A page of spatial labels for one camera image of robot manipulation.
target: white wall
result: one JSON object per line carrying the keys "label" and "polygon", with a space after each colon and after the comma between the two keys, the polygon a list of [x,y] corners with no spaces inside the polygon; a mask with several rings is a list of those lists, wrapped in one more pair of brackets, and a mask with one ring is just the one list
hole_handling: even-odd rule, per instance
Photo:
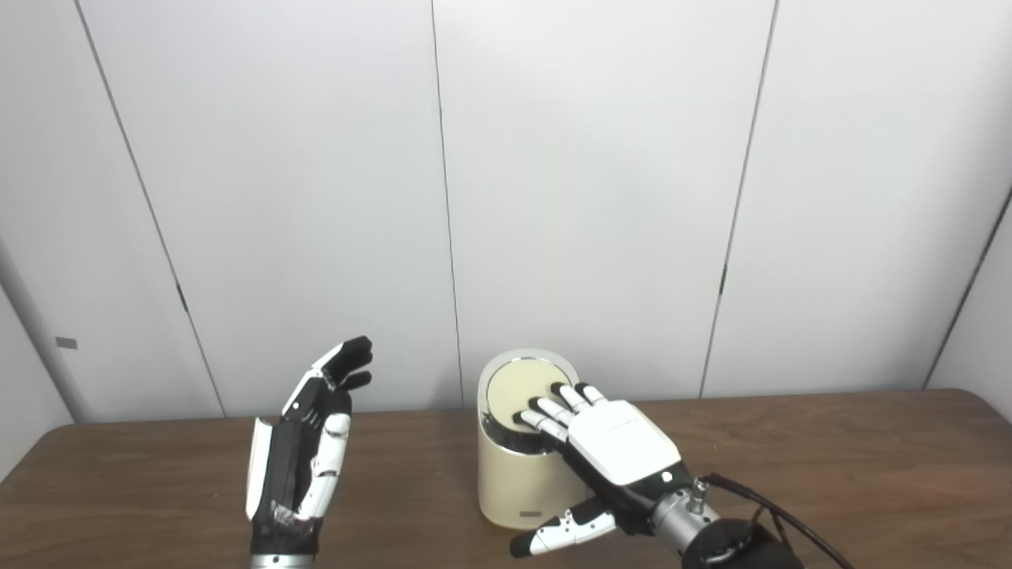
{"label": "white wall", "polygon": [[1012,185],[1010,29],[781,2],[705,395],[923,384]]}
{"label": "white wall", "polygon": [[694,397],[773,2],[434,8],[466,402],[517,347]]}
{"label": "white wall", "polygon": [[931,375],[932,388],[976,393],[1012,421],[1012,220],[995,234]]}
{"label": "white wall", "polygon": [[781,0],[723,297],[772,0],[82,8],[131,146],[74,4],[0,4],[0,278],[87,420],[276,412],[360,333],[360,409],[524,345],[631,398],[916,388],[1012,184],[997,0]]}
{"label": "white wall", "polygon": [[220,416],[73,2],[0,2],[0,270],[80,418]]}
{"label": "white wall", "polygon": [[70,413],[0,289],[0,480]]}
{"label": "white wall", "polygon": [[82,6],[228,413],[358,334],[356,408],[458,406],[429,4]]}

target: door hinge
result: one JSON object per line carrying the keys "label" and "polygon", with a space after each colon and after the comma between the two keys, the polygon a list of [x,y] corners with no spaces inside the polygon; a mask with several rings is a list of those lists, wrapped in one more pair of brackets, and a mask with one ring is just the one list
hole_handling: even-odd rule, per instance
{"label": "door hinge", "polygon": [[176,292],[179,293],[179,302],[183,303],[183,310],[186,311],[186,314],[189,314],[189,306],[186,305],[186,297],[183,296],[183,288],[180,287],[178,282],[176,282]]}
{"label": "door hinge", "polygon": [[721,271],[721,289],[716,292],[718,295],[724,294],[724,283],[728,280],[728,265],[724,265],[724,270]]}

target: cylindrical container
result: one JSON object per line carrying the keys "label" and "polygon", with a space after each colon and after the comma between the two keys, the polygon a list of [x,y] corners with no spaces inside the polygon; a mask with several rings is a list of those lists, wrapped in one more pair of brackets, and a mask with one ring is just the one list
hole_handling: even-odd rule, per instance
{"label": "cylindrical container", "polygon": [[478,501],[493,523],[531,530],[587,498],[541,435],[513,422],[533,397],[565,405],[552,384],[579,381],[569,361],[543,349],[507,351],[485,367],[478,387]]}

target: metal screw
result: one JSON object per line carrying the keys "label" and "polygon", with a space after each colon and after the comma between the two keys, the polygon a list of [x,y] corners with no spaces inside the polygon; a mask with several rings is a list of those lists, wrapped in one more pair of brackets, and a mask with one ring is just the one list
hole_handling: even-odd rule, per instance
{"label": "metal screw", "polygon": [[700,479],[695,479],[692,484],[692,493],[689,495],[689,501],[685,504],[685,509],[689,513],[700,514],[702,513],[702,506],[706,501],[706,490],[709,489],[709,484],[703,482]]}

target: robotic hand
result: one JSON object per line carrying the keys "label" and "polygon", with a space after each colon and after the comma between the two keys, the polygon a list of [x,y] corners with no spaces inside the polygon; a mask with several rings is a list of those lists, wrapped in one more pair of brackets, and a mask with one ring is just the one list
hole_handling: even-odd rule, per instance
{"label": "robotic hand", "polygon": [[[719,475],[693,479],[677,446],[636,406],[609,401],[587,385],[556,384],[567,407],[530,400],[513,420],[538,430],[596,494],[510,543],[513,557],[526,557],[593,540],[620,527],[629,535],[657,536],[682,557],[683,569],[804,569],[791,551],[780,518],[787,520],[841,567],[852,569],[828,544],[782,508]],[[705,503],[709,484],[760,504],[751,520],[724,519]],[[777,541],[756,520],[769,509]]]}
{"label": "robotic hand", "polygon": [[303,376],[280,422],[256,419],[246,481],[254,569],[312,565],[348,442],[348,392],[371,381],[352,372],[372,361],[371,349],[365,336],[338,344]]}

